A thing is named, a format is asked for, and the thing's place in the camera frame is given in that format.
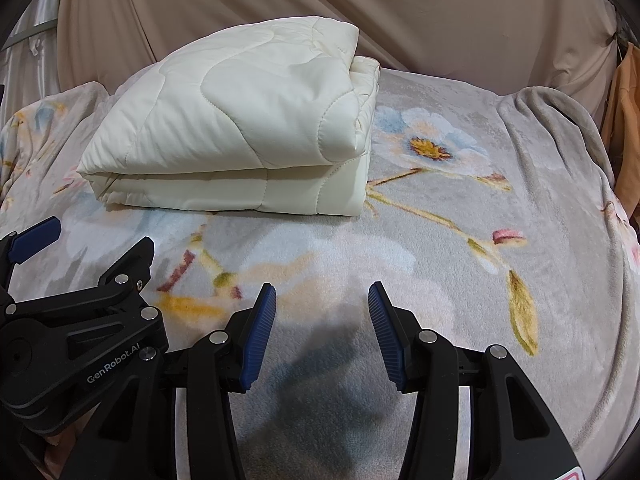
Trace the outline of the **person's left hand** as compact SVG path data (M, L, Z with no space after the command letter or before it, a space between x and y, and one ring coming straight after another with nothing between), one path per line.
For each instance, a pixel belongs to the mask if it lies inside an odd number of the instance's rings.
M70 453L85 430L89 419L96 411L96 408L82 415L80 419L73 422L64 429L60 434L53 437L46 437L49 445L46 454L44 454L44 466L41 469L43 477L46 479L58 479L62 474L62 470L70 457Z

